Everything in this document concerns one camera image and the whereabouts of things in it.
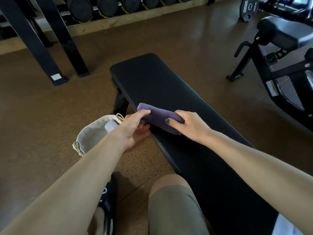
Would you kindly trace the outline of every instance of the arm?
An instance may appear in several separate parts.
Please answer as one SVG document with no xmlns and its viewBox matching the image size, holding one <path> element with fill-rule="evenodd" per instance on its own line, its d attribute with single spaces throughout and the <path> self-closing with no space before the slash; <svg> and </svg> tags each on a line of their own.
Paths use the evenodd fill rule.
<svg viewBox="0 0 313 235">
<path fill-rule="evenodd" d="M 139 125 L 140 119 L 147 114 L 150 110 L 126 117 L 28 206 L 1 235 L 85 234 L 123 152 L 149 135 L 150 126 Z"/>
<path fill-rule="evenodd" d="M 264 200 L 304 234 L 313 234 L 313 177 L 212 130 L 197 113 L 177 110 L 185 124 L 167 122 L 218 154 Z"/>
</svg>

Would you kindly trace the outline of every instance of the drawstring bag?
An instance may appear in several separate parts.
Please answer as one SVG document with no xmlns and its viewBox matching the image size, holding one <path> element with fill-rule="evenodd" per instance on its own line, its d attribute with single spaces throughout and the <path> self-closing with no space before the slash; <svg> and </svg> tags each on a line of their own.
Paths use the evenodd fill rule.
<svg viewBox="0 0 313 235">
<path fill-rule="evenodd" d="M 108 134 L 104 126 L 110 120 L 115 120 L 120 124 L 124 120 L 124 117 L 120 113 L 116 115 L 105 115 L 83 128 L 73 143 L 73 148 L 78 154 L 83 157 Z"/>
</svg>

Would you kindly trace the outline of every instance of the rubber gym floor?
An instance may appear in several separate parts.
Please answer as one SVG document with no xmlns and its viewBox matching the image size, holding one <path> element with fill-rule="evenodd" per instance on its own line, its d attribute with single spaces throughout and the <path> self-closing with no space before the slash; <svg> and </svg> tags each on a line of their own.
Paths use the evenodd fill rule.
<svg viewBox="0 0 313 235">
<path fill-rule="evenodd" d="M 253 40 L 259 12 L 238 22 L 240 0 L 224 0 L 75 37 L 93 73 L 77 79 L 59 44 L 49 49 L 68 84 L 54 87 L 28 50 L 0 56 L 0 230 L 79 160 L 72 148 L 82 128 L 110 114 L 115 100 L 111 65 L 156 53 L 257 149 L 313 175 L 313 134 L 268 97 L 252 62 L 237 82 L 238 45 Z M 279 64 L 300 61 L 306 49 Z M 290 81 L 282 79 L 288 94 Z M 118 163 L 116 234 L 147 234 L 148 193 L 172 173 L 151 138 Z"/>
</svg>

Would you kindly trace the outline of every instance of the hand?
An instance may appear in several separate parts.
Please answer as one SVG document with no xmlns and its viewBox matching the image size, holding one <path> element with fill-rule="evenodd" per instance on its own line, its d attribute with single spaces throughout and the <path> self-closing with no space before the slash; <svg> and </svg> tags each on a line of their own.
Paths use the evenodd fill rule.
<svg viewBox="0 0 313 235">
<path fill-rule="evenodd" d="M 150 110 L 140 110 L 135 114 L 126 115 L 124 121 L 112 131 L 112 134 L 123 142 L 125 150 L 132 148 L 137 142 L 150 134 L 150 125 L 140 124 L 140 119 L 150 114 L 150 112 Z"/>
<path fill-rule="evenodd" d="M 205 138 L 213 131 L 201 118 L 198 116 L 196 112 L 189 112 L 183 110 L 175 111 L 178 115 L 180 115 L 185 123 L 181 124 L 174 119 L 168 118 L 165 122 L 177 129 L 187 138 L 190 138 L 193 141 L 196 141 L 201 144 L 205 144 Z"/>
</svg>

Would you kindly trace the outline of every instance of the shorts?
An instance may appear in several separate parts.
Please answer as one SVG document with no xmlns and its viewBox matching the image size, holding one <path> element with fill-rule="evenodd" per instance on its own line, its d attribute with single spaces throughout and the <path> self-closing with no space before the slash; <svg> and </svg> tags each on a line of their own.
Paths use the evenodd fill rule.
<svg viewBox="0 0 313 235">
<path fill-rule="evenodd" d="M 166 186 L 149 199 L 150 235 L 209 235 L 194 194 L 184 186 Z"/>
</svg>

